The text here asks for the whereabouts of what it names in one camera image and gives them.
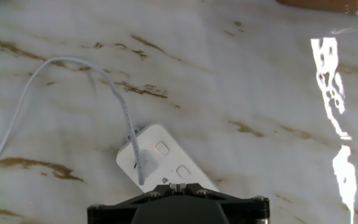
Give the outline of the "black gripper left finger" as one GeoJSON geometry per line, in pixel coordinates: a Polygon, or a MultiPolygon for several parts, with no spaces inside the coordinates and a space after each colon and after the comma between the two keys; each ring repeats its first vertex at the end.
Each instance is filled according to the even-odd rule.
{"type": "Polygon", "coordinates": [[[130,224],[141,205],[172,195],[169,185],[158,185],[151,191],[115,205],[92,204],[87,208],[87,224],[130,224]]]}

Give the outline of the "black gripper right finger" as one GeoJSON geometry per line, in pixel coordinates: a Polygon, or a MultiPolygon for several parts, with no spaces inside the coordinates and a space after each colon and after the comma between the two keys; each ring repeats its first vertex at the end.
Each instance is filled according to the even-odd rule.
{"type": "Polygon", "coordinates": [[[200,197],[210,202],[216,202],[221,214],[228,223],[270,223],[270,200],[264,196],[238,198],[215,190],[207,189],[200,184],[187,184],[181,191],[188,196],[200,197]]]}

